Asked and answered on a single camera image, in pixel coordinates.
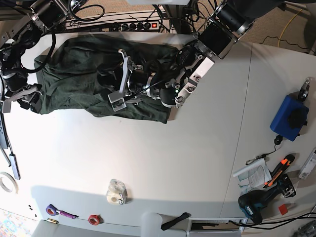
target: white table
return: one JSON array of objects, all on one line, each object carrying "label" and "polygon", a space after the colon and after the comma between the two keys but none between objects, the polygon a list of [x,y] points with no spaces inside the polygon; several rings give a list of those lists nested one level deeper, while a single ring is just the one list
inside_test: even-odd
[{"label": "white table", "polygon": [[[174,46],[192,40],[155,33],[109,35]],[[57,47],[76,36],[58,35]],[[50,45],[50,36],[45,36],[22,57],[23,65],[32,68],[33,59]],[[239,43],[224,60],[216,60],[167,125],[95,118],[83,110],[40,116],[15,103],[5,119],[21,180],[19,194],[1,197],[0,208],[34,218],[35,210],[28,207],[34,206],[34,198],[38,218],[48,218],[45,208],[53,204],[81,219],[101,214],[109,223],[94,227],[84,220],[57,217],[61,224],[130,235],[139,234],[141,215],[148,211],[168,216],[189,212],[196,218],[242,217],[237,205],[240,191],[231,172],[273,148],[275,134],[269,125],[285,95],[298,90],[306,77],[316,77],[313,56],[263,45],[253,45],[251,53],[251,48],[252,44]],[[30,75],[29,83],[34,82],[36,76]],[[310,108],[309,115],[315,115]],[[290,152],[300,153],[291,169],[299,168],[315,146],[315,126],[311,122],[308,133],[294,143],[284,141],[271,156],[269,168]],[[122,136],[129,142],[123,142]],[[0,164],[5,167],[5,160]],[[3,171],[11,173],[10,168]],[[131,203],[119,207],[107,203],[105,193],[112,178],[126,184]],[[300,185],[312,184],[313,178]],[[315,186],[300,188],[294,200],[315,190]],[[301,204],[291,212],[313,204]]]}]

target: yellow cable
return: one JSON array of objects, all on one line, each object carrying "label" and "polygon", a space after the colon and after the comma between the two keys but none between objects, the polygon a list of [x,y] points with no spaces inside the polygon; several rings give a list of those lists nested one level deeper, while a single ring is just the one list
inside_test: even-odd
[{"label": "yellow cable", "polygon": [[298,13],[296,13],[296,14],[292,17],[292,19],[286,24],[286,26],[284,27],[284,29],[283,29],[283,31],[282,31],[282,33],[281,33],[281,35],[280,35],[280,38],[279,38],[279,40],[278,40],[278,43],[277,43],[277,47],[278,47],[278,48],[280,47],[280,42],[281,42],[282,36],[283,36],[283,34],[284,34],[286,28],[287,28],[288,25],[294,20],[294,18],[295,18],[298,14],[300,14],[302,11],[303,11],[303,10],[301,9]]}]

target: blue box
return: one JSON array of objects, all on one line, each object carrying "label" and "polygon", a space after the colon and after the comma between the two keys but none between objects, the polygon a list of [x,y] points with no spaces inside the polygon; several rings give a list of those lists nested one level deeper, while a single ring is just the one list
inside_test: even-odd
[{"label": "blue box", "polygon": [[301,131],[303,124],[296,128],[291,128],[289,123],[289,117],[294,110],[301,110],[301,116],[304,121],[307,120],[307,114],[309,108],[307,108],[301,101],[292,98],[287,95],[278,110],[276,117],[273,119],[270,128],[273,132],[287,138],[290,141],[294,141]]}]

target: screw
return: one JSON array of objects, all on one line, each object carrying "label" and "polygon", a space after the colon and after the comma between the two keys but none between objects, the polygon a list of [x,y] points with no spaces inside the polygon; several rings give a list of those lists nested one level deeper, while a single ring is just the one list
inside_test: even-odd
[{"label": "screw", "polygon": [[183,97],[182,96],[179,96],[178,98],[177,98],[177,102],[178,103],[181,103],[183,101]]}]

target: red tape roll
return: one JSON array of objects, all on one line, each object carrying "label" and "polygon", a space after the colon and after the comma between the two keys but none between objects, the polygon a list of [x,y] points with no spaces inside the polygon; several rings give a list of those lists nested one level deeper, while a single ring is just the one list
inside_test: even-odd
[{"label": "red tape roll", "polygon": [[97,215],[91,215],[89,216],[89,219],[88,219],[89,223],[94,225],[94,226],[97,226],[100,224],[100,219],[99,219],[99,216]]}]

